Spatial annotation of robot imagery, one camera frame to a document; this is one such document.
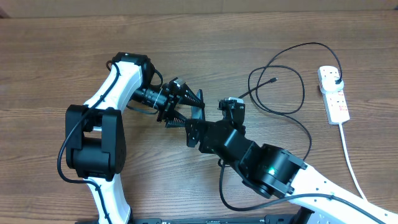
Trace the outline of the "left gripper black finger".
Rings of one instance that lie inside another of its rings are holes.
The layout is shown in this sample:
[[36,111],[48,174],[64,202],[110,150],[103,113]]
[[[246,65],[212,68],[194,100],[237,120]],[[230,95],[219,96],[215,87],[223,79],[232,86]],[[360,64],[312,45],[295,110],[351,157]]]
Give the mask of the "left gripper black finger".
[[178,111],[165,110],[164,114],[166,128],[184,128],[187,118]]
[[187,84],[183,86],[183,89],[178,91],[178,95],[180,97],[178,103],[181,105],[194,106],[195,103],[199,102],[198,98]]

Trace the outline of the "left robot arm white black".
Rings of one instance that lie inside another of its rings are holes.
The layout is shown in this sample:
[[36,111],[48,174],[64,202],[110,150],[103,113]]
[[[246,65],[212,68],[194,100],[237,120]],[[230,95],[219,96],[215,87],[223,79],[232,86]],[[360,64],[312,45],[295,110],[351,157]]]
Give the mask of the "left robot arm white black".
[[106,63],[109,76],[84,104],[70,105],[65,113],[65,140],[58,154],[76,171],[77,184],[89,186],[99,217],[96,223],[134,223],[121,171],[126,161],[122,113],[134,100],[154,109],[157,121],[168,128],[185,126],[178,104],[192,108],[193,119],[204,119],[203,93],[194,93],[178,78],[152,84],[155,69],[146,55],[117,53]]

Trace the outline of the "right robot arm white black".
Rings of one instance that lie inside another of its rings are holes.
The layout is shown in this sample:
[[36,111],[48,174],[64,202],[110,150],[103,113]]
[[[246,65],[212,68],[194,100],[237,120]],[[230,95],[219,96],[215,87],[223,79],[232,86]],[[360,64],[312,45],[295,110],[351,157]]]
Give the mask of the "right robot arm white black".
[[246,212],[289,202],[308,210],[309,223],[397,223],[397,214],[378,207],[333,183],[303,159],[270,144],[245,137],[244,105],[222,106],[223,119],[207,121],[203,108],[192,108],[185,122],[187,145],[217,155],[243,184],[273,201],[251,207],[224,205]]

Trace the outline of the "blue smartphone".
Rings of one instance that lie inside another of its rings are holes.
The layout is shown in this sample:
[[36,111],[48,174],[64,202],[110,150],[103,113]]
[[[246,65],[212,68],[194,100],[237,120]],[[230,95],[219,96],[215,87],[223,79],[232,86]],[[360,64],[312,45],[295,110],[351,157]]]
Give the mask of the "blue smartphone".
[[205,104],[203,99],[203,90],[199,89],[196,97],[199,102],[191,106],[192,119],[202,119],[205,120]]

